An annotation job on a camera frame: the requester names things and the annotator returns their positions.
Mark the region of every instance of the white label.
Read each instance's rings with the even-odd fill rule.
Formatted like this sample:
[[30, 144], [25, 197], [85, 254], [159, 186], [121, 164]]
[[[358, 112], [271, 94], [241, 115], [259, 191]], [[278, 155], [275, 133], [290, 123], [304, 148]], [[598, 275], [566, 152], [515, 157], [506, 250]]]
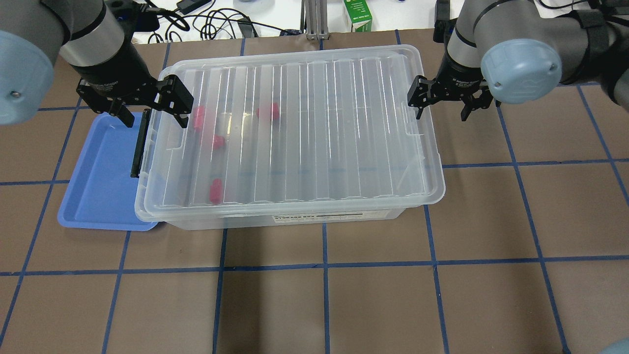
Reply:
[[369, 220], [383, 218], [390, 210], [378, 210], [375, 212], [339, 212], [339, 213], [312, 213], [295, 215], [273, 216], [276, 224], [288, 224], [299, 222], [326, 222], [341, 220]]

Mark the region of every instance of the plastic storage box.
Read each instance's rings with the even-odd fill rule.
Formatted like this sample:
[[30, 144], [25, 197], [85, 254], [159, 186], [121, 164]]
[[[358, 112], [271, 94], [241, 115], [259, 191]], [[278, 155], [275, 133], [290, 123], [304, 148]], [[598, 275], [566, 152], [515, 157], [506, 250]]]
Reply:
[[186, 60], [187, 129], [148, 128], [135, 200], [187, 230], [393, 219], [445, 192], [430, 110], [407, 106], [409, 45]]

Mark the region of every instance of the pink object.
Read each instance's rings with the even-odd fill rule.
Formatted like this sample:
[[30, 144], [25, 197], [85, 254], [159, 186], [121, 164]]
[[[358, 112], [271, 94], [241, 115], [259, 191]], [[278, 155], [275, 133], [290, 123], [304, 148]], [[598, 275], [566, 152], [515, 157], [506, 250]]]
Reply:
[[214, 204], [223, 203], [223, 181], [216, 178], [209, 187], [209, 201]]
[[[276, 102], [273, 102], [273, 104], [271, 105], [271, 120], [278, 120], [279, 119], [279, 105]], [[260, 108], [258, 108], [255, 111], [255, 115], [258, 116], [258, 118], [260, 118]]]
[[194, 110], [194, 123], [192, 125], [192, 127], [199, 131], [201, 129], [203, 129], [203, 122], [205, 121], [205, 107], [203, 106], [198, 106], [195, 110]]
[[214, 134], [214, 141], [212, 141], [212, 148], [214, 150], [220, 149], [225, 146], [225, 137]]

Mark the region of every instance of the light blue object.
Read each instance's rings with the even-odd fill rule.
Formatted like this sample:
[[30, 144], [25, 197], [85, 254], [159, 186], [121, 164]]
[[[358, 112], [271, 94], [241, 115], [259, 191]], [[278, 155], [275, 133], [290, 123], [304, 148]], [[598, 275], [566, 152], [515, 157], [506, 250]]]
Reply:
[[138, 179], [130, 173], [142, 114], [133, 115], [133, 128], [106, 113], [92, 123], [57, 214], [62, 226], [147, 231], [157, 225], [135, 216]]
[[629, 353], [629, 338], [625, 338], [621, 341], [608, 346], [603, 349], [600, 354], [627, 354]]
[[513, 39], [491, 47], [482, 57], [481, 71], [498, 101], [524, 103], [557, 87], [562, 67], [559, 54], [546, 43]]
[[41, 49], [0, 31], [0, 125], [33, 118], [52, 80], [52, 64]]

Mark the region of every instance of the brown tile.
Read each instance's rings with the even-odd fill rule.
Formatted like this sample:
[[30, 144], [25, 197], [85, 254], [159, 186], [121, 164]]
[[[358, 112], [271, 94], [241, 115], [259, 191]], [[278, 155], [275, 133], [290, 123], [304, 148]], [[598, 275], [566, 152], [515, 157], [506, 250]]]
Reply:
[[609, 164], [520, 172], [544, 256], [629, 254], [629, 207]]
[[629, 163], [616, 163], [616, 168], [618, 168], [620, 178], [622, 178], [625, 188], [629, 188]]
[[0, 129], [0, 181], [46, 181], [57, 167], [73, 110], [39, 112]]
[[410, 44], [420, 51], [421, 64], [424, 67], [424, 76], [434, 78], [441, 65], [445, 53], [442, 43], [432, 40], [433, 30], [402, 30], [399, 31], [399, 39], [402, 44]]
[[123, 275], [107, 352], [212, 352], [217, 279], [217, 273]]
[[430, 260], [424, 208], [406, 209], [393, 220], [328, 224], [328, 261]]
[[79, 100], [76, 88], [81, 76], [61, 57], [57, 58], [54, 71], [55, 79], [40, 107], [75, 107]]
[[394, 31], [331, 33], [330, 38], [323, 41], [323, 48], [358, 48], [394, 44], [398, 44]]
[[226, 266], [321, 263], [321, 224], [248, 227], [227, 233]]
[[325, 352], [323, 270], [229, 271], [217, 353]]
[[24, 278], [0, 353], [100, 353], [116, 275]]
[[0, 323], [4, 324], [17, 284], [18, 277], [0, 277]]
[[159, 73], [162, 72], [164, 58], [166, 56], [166, 46], [168, 46], [166, 43], [135, 45], [140, 57], [142, 57], [144, 62], [147, 63], [148, 71], [154, 78], [157, 78]]
[[308, 40], [306, 35], [260, 37], [245, 40], [245, 55], [305, 52], [319, 50], [319, 41]]
[[79, 110], [77, 113], [68, 145], [65, 147], [64, 158], [61, 161], [61, 167], [59, 167], [57, 174], [58, 180], [69, 180], [72, 177], [74, 167], [79, 160], [81, 150], [83, 150], [87, 133], [89, 133], [96, 116], [97, 114], [92, 110]]
[[432, 267], [330, 269], [332, 353], [443, 353]]
[[498, 111], [477, 110], [461, 122], [462, 102], [439, 102], [430, 107], [443, 164], [504, 163], [511, 161]]
[[200, 40], [172, 43], [168, 54], [168, 66], [187, 59], [238, 57], [242, 40]]
[[445, 184], [430, 206], [438, 259], [537, 257], [513, 168], [446, 169]]
[[581, 86], [605, 144], [615, 159], [629, 157], [629, 113], [613, 103], [600, 86]]
[[439, 267], [451, 353], [561, 353], [539, 264]]
[[518, 161], [606, 158], [574, 87], [555, 88], [539, 100], [505, 104], [502, 110]]
[[160, 224], [131, 234], [125, 268], [190, 268], [219, 266], [223, 230], [184, 231]]
[[0, 271], [20, 271], [48, 185], [0, 186]]
[[65, 189], [65, 185], [52, 189], [28, 270], [118, 269], [125, 232], [59, 225], [57, 213]]
[[629, 261], [557, 262], [546, 267], [573, 354], [599, 353], [627, 337]]

